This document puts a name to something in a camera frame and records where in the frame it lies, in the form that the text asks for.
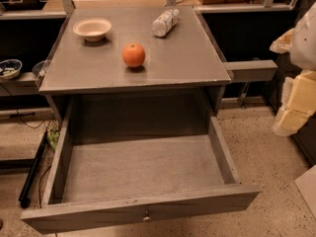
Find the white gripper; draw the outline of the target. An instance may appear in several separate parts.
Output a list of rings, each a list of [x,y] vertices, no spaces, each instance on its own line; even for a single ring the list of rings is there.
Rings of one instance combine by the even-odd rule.
[[[279,136],[291,136],[316,113],[316,2],[294,29],[273,41],[270,51],[290,52],[291,63],[307,69],[295,78],[286,77],[282,85],[281,107],[273,131]]]

